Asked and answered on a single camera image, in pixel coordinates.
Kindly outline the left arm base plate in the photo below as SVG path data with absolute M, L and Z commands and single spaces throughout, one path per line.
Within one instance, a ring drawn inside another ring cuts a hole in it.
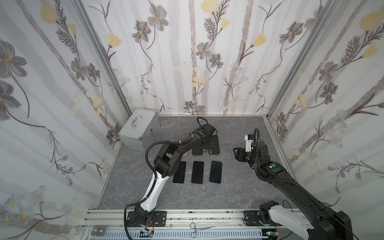
M 128 212 L 126 225 L 129 228 L 133 227 L 165 227 L 167 219 L 166 211 L 154 211 L 148 223 L 142 222 L 135 212 Z

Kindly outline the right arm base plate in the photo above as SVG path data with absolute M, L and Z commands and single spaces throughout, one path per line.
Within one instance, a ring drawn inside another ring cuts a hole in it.
M 277 224 L 273 222 L 269 214 L 262 210 L 260 211 L 244 211 L 243 222 L 247 227 L 276 227 Z

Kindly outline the phone with black screen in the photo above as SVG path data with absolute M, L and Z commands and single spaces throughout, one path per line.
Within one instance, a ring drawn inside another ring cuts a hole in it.
M 174 174 L 173 183 L 183 184 L 185 182 L 186 165 L 187 163 L 185 161 L 180 162 L 179 168 Z

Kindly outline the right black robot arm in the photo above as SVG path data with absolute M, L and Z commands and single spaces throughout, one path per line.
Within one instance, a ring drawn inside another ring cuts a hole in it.
M 302 213 L 299 216 L 278 202 L 269 201 L 259 207 L 256 219 L 261 225 L 284 226 L 304 240 L 354 238 L 350 217 L 322 203 L 295 181 L 281 164 L 271 161 L 268 146 L 263 142 L 247 140 L 245 148 L 234 148 L 233 152 L 237 161 L 249 164 L 259 180 L 281 191 Z

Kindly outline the black phone case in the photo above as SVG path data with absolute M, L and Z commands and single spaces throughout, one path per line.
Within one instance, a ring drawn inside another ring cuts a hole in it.
M 204 153 L 204 149 L 201 147 L 195 147 L 192 149 L 192 155 L 193 156 L 202 156 Z
M 208 149 L 209 155 L 220 154 L 219 138 L 217 135 L 211 136 L 207 149 Z

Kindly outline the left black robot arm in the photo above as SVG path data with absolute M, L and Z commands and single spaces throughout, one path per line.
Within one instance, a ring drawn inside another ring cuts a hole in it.
M 152 222 L 165 183 L 177 172 L 183 155 L 188 151 L 192 151 L 194 156 L 201 156 L 203 153 L 218 155 L 220 147 L 216 128 L 205 123 L 183 140 L 160 141 L 149 146 L 145 160 L 153 176 L 142 200 L 130 205 L 135 207 L 134 213 L 140 225 L 147 226 Z

